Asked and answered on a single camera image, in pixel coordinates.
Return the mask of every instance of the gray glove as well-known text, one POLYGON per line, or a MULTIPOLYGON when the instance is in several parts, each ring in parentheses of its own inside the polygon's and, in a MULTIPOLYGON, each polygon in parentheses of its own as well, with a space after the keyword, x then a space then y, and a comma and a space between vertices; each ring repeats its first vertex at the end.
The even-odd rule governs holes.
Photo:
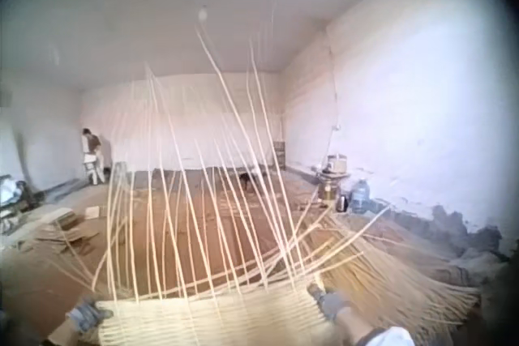
POLYGON ((324 317, 332 322, 335 322, 340 310, 350 307, 350 302, 347 301, 339 292, 332 290, 325 292, 315 284, 308 287, 308 292, 317 302, 317 306, 323 313, 324 317))
POLYGON ((114 313, 108 310, 99 310, 95 306, 95 301, 90 297, 83 299, 66 316, 74 322, 76 330, 85 333, 98 326, 104 319, 114 316, 114 313))

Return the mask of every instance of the bundle of willow rods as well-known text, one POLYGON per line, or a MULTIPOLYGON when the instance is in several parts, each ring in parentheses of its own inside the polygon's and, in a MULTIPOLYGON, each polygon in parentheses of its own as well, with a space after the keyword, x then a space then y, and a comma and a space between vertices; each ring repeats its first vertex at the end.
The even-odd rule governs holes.
MULTIPOLYGON (((234 115, 234 125, 245 139, 247 152, 238 147, 233 131, 229 130, 230 120, 221 113, 221 133, 213 135, 221 167, 206 167, 194 139, 203 177, 200 186, 190 186, 180 156, 178 129, 165 104, 164 88, 148 69, 148 102, 144 107, 150 120, 141 130, 150 134, 155 117, 168 123, 170 137, 157 136, 153 150, 159 154, 160 189, 152 188, 150 167, 147 200, 135 199, 135 172, 130 178, 124 174, 111 179, 106 252, 89 278, 91 289, 97 289, 105 269, 111 293, 111 299, 99 303, 114 312, 101 325, 101 344, 322 344, 331 336, 332 327, 307 293, 307 285, 313 281, 339 288, 373 325, 407 328, 419 344, 437 331, 448 331, 458 324, 474 304, 475 291, 434 281, 363 239, 378 216, 354 233, 338 224, 329 209, 311 210, 311 199, 303 212, 290 210, 252 47, 255 93, 261 112, 255 111, 247 77, 254 125, 253 134, 249 135, 225 77, 200 34, 199 38, 221 81, 225 107, 234 115), (262 144, 259 128, 265 129, 268 145, 262 144), (251 137, 259 146, 259 155, 252 147, 251 137), (174 145, 180 167, 173 204, 170 199, 176 177, 168 182, 162 165, 161 145, 166 143, 174 145), (232 158, 236 154, 238 161, 232 158), (257 182, 251 182, 260 214, 253 218, 251 198, 236 180, 238 167, 245 166, 251 175, 247 160, 252 159, 258 169, 260 164, 270 165, 267 155, 272 156, 273 173, 267 171, 266 177, 258 176, 257 182), (225 200, 218 198, 221 195, 217 193, 217 181, 223 186, 225 200), (195 195, 200 192, 202 203, 198 204, 195 195), (186 217, 182 219, 179 209, 183 208, 186 217), (215 214, 212 221, 206 217, 206 208, 215 214), (135 250, 134 224, 139 209, 146 213, 145 264, 136 259, 135 250), (158 216, 163 217, 159 242, 154 233, 158 216), (267 232, 258 230, 259 219, 267 232), (210 222, 213 231, 208 231, 210 222), (208 248, 211 233, 217 237, 213 250, 208 248), (265 240, 271 245, 265 246, 265 240), (168 250, 173 255, 170 260, 165 256, 168 250), (181 257, 188 259, 182 263, 181 257), (222 267, 219 271, 213 269, 216 257, 222 267), (204 269, 204 276, 196 274, 196 265, 204 269), (146 293, 142 293, 143 285, 138 280, 138 273, 144 268, 146 293), (169 288, 171 280, 166 279, 170 268, 174 268, 174 288, 169 288), (121 288, 129 288, 134 296, 121 298, 121 288)), ((214 120, 207 114, 208 102, 204 97, 198 96, 197 101, 201 116, 214 120)), ((121 137, 128 138, 138 130, 124 128, 124 123, 122 115, 118 129, 121 137)))

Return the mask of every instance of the blue water jug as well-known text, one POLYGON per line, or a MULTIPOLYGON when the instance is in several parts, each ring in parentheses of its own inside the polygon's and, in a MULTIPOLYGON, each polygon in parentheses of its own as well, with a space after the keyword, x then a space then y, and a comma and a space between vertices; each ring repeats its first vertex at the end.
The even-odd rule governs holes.
POLYGON ((370 186, 365 179, 359 180, 350 192, 350 209, 355 214, 363 214, 369 208, 370 186))

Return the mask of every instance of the white sleeve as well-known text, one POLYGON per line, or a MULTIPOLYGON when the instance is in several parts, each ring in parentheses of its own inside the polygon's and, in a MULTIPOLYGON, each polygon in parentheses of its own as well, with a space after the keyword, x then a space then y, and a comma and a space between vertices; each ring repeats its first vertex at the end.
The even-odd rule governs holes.
POLYGON ((407 330, 391 327, 370 340, 366 346, 414 346, 414 342, 407 330))

